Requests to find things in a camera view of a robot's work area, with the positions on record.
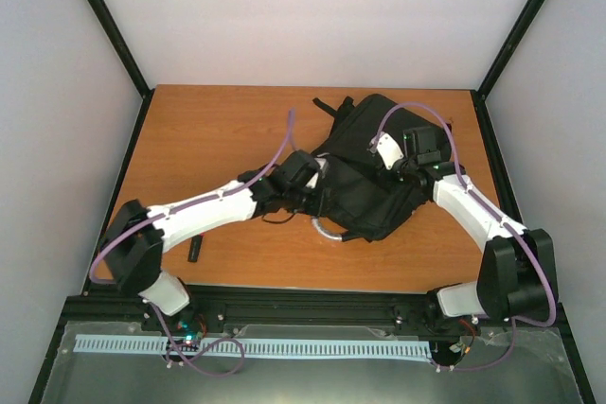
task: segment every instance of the gray wall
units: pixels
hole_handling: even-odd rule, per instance
[[[489,98],[525,222],[554,238],[598,402],[606,339],[606,2],[547,0]]]
[[[79,293],[139,103],[85,0],[0,0],[0,401]]]
[[[526,0],[107,0],[150,83],[476,88]]]

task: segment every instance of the black marker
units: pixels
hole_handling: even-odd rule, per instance
[[[187,262],[198,262],[198,256],[200,255],[200,249],[202,248],[202,239],[204,235],[193,236],[191,243],[189,244],[189,254],[187,255]]]

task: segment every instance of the black bag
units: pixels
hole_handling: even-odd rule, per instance
[[[355,107],[347,97],[336,111],[318,98],[313,102],[334,117],[329,138],[312,153],[328,164],[318,183],[319,216],[347,230],[343,241],[387,237],[427,202],[420,189],[400,182],[386,171],[379,154],[369,151],[381,120],[396,103],[379,94],[366,97]],[[442,160],[448,161],[451,148],[444,130],[416,114],[398,109],[383,131],[403,149],[403,132],[423,126],[437,130]]]

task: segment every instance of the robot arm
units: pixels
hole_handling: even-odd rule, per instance
[[[189,304],[189,295],[177,277],[162,270],[162,254],[198,234],[280,208],[309,213],[307,196],[313,192],[322,161],[298,150],[250,187],[244,185],[258,175],[258,170],[245,172],[237,180],[185,201],[147,208],[137,200],[125,203],[101,241],[101,248],[133,225],[152,222],[106,255],[118,290],[127,296],[142,297],[169,316],[183,310]]]
[[[458,221],[483,252],[476,282],[429,292],[433,299],[430,307],[436,309],[429,319],[439,321],[473,314],[504,319],[544,307],[545,288],[526,260],[516,236],[521,236],[536,256],[557,299],[549,235],[543,230],[530,231],[509,219],[473,188],[469,177],[456,173],[454,163],[443,162],[435,128],[419,126],[403,134],[404,150],[386,132],[380,135],[377,147],[370,149],[381,157],[381,172],[420,188],[427,199]],[[214,191],[182,202],[149,208],[138,201],[127,202],[116,214],[101,247],[124,236],[139,222],[152,222],[106,255],[118,289],[127,296],[141,296],[167,315],[183,310],[189,304],[187,290],[178,278],[162,271],[162,254],[200,233],[280,208],[319,215],[322,199],[319,198],[318,207],[318,198],[314,195],[318,194],[319,176],[330,173],[326,162],[324,158],[298,150],[250,187],[243,188],[243,185],[254,180],[258,170],[245,172]]]
[[[542,229],[530,231],[512,220],[474,187],[469,176],[457,175],[454,163],[441,162],[432,134],[423,128],[405,132],[403,153],[383,133],[377,152],[385,168],[393,168],[401,180],[420,187],[451,214],[483,252],[477,281],[430,292],[439,308],[433,318],[487,314],[503,320],[546,306],[544,286],[514,233],[536,257],[557,301],[551,237]]]

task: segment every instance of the wooden tabletop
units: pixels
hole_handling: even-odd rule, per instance
[[[345,96],[358,103],[373,93],[438,110],[453,125],[461,163],[473,182],[497,202],[467,91],[162,85],[151,101],[116,210],[131,199],[154,205],[190,198],[267,163],[292,107],[296,144],[312,150],[326,139],[332,121],[312,104],[314,97],[336,107]],[[256,219],[212,230],[197,263],[187,262],[188,246],[186,241],[166,254],[163,267],[188,283],[234,286],[425,292],[475,280],[481,260],[465,231],[431,203],[373,243],[327,240],[309,217],[299,215],[283,225]],[[109,277],[104,267],[98,274]]]

